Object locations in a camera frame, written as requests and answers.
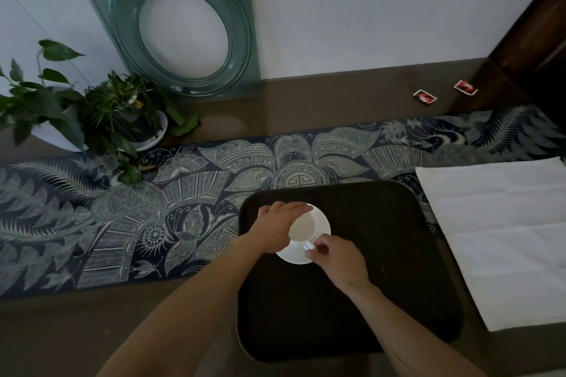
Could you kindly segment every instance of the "forearm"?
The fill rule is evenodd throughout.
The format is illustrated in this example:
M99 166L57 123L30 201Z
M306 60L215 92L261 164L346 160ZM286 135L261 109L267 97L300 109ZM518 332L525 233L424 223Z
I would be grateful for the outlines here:
M348 293L402 376L484 376L466 358L366 285Z
M99 377L192 375L226 305L264 249L246 234L169 295L114 353Z

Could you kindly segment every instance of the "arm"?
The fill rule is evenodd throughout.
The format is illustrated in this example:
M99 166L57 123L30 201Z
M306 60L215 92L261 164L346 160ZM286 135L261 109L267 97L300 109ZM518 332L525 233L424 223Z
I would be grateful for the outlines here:
M351 241L323 234L315 245L307 256L360 310L399 375L485 375L373 286L364 258Z
M289 244L289 228L312 210L275 202L251 230L156 307L110 357L98 377L192 375L212 342L230 298L265 252Z

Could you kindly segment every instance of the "pothos plant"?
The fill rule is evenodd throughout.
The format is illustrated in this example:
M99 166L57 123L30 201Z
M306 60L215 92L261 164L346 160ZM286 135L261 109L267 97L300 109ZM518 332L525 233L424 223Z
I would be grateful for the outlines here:
M24 80L24 73L12 59L10 73L0 76L10 83L10 96L0 95L0 129L14 126L14 143L20 145L30 135L32 128L49 122L69 142L82 149L84 134L76 116L74 105L83 101L83 96L73 89L67 78L53 69L41 69L40 59L66 61L82 56L66 45L53 40L39 41L37 67L40 82ZM62 84L59 87L46 85L45 81Z
M112 71L108 80L86 91L79 111L85 144L98 155L116 158L126 184L142 180L140 168L132 164L138 155L135 142L147 140L162 128L158 110L177 124L169 129L173 135L184 135L198 124L196 116L185 119L165 91L139 75L122 78Z

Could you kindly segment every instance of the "black tray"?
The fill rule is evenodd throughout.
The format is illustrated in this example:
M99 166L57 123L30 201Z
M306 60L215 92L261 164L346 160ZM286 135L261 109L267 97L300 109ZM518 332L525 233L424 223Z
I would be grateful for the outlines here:
M460 334L463 312L414 194L395 181L256 193L240 210L239 233L258 208L305 201L327 216L332 234L352 240L373 284L444 341ZM238 293L238 338L248 354L278 362L381 352L363 317L315 264L263 255Z

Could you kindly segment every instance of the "white napkin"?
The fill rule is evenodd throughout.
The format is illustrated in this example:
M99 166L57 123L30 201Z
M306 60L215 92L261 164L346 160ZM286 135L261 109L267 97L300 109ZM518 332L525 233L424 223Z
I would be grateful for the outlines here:
M566 166L559 158L417 176L489 331L566 322Z

